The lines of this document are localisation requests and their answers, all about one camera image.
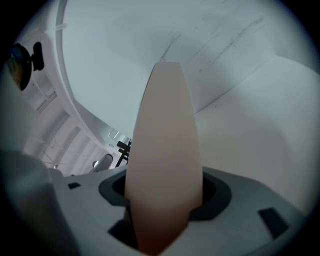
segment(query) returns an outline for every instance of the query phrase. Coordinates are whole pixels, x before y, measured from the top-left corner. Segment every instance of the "white curved wall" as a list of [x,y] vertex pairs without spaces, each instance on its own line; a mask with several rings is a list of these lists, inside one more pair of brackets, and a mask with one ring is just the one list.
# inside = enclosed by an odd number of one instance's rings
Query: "white curved wall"
[[204,166],[258,180],[311,212],[320,180],[317,73],[275,56],[195,118]]
[[316,68],[308,36],[274,1],[68,0],[63,22],[75,99],[130,138],[156,62],[181,64],[195,113],[275,55]]

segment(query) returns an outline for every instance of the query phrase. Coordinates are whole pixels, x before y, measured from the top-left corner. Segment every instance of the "cone-shaped object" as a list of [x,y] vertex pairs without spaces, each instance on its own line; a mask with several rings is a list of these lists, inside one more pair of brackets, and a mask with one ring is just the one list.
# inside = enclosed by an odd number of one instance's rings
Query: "cone-shaped object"
[[125,180],[138,249],[163,251],[202,204],[194,111],[180,64],[157,63],[137,116]]

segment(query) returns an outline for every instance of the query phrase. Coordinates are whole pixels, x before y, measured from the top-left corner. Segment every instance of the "black rectangular slot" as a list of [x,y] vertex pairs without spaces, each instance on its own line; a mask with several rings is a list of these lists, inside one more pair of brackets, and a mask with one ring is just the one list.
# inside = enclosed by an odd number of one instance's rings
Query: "black rectangular slot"
[[288,228],[288,224],[284,219],[276,212],[274,208],[267,208],[258,211],[260,217],[262,218],[264,224],[270,231],[273,239],[279,237]]
[[69,186],[69,189],[73,190],[77,187],[80,187],[81,185],[78,182],[72,182],[72,183],[69,183],[68,186]]

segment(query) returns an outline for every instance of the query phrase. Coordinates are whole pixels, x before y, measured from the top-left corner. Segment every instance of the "black border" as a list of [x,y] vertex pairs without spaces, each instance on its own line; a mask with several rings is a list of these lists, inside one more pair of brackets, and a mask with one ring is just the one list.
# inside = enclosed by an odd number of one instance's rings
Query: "black border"
[[[9,47],[13,44],[17,35],[27,21],[45,2],[46,1],[44,0],[12,0],[1,2],[1,69]],[[301,21],[319,50],[319,3],[317,1],[293,0],[282,0],[281,2],[286,4],[287,7]],[[38,238],[36,238],[17,218],[6,196],[4,195],[2,188],[0,198],[2,202],[2,221],[4,222],[4,229],[2,230],[2,234],[4,235],[4,243],[2,245],[2,250],[8,249],[8,252],[11,253],[21,252],[25,254],[26,252],[32,252],[35,255],[42,255],[44,253],[47,255],[50,254],[51,250],[45,248],[43,244],[40,243]],[[316,234],[320,227],[318,221],[319,216],[320,205],[318,201],[313,213],[308,218],[301,232],[281,252],[281,255],[312,252],[312,250],[315,252],[318,251],[319,241]]]

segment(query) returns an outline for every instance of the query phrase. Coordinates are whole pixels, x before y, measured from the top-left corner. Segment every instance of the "scuff mark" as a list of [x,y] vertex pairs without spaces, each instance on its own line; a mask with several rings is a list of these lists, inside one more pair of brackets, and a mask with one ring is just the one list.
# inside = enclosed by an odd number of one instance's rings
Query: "scuff mark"
[[260,17],[254,21],[252,21],[248,26],[246,26],[240,33],[238,33],[238,38],[242,37],[243,34],[246,33],[246,31],[252,27],[255,27],[256,25],[260,24],[261,22],[264,21],[264,17]]
[[215,64],[215,62],[221,57],[221,55],[223,55],[231,46],[237,48],[235,46],[235,43],[238,42],[238,40],[240,38],[243,38],[243,36],[245,35],[245,33],[252,27],[255,27],[256,25],[260,24],[262,21],[264,20],[264,18],[261,16],[260,18],[254,20],[253,22],[251,22],[248,26],[246,26],[243,30],[241,30],[240,33],[237,33],[237,37],[236,38],[232,38],[231,42],[226,45],[223,50],[217,55],[217,57],[212,61],[212,63],[209,65],[208,68],[210,68],[213,64]]
[[259,28],[255,29],[255,30],[254,30],[254,31],[252,31],[251,33],[253,34],[253,33],[257,32],[258,30],[260,30],[260,29],[262,29],[262,28],[264,28],[264,27],[265,27],[265,25],[263,25],[263,26],[261,26],[261,27],[259,27]]
[[203,50],[204,47],[206,47],[213,39],[217,38],[217,37],[220,36],[221,34],[223,34],[223,32],[220,32],[220,33],[218,33],[218,34],[214,34],[204,45],[202,45],[202,47],[201,47],[197,52],[195,52],[195,53],[184,63],[184,65],[187,65],[189,62],[191,62],[191,61],[194,59],[194,57]]
[[162,54],[159,62],[165,62],[165,61],[166,61],[166,59],[165,59],[166,54],[168,53],[170,47],[177,41],[177,39],[178,39],[179,37],[181,37],[181,34],[179,34],[179,35],[176,36],[176,37],[172,37],[171,42],[169,43],[168,47],[165,49],[165,51],[164,51],[164,53]]

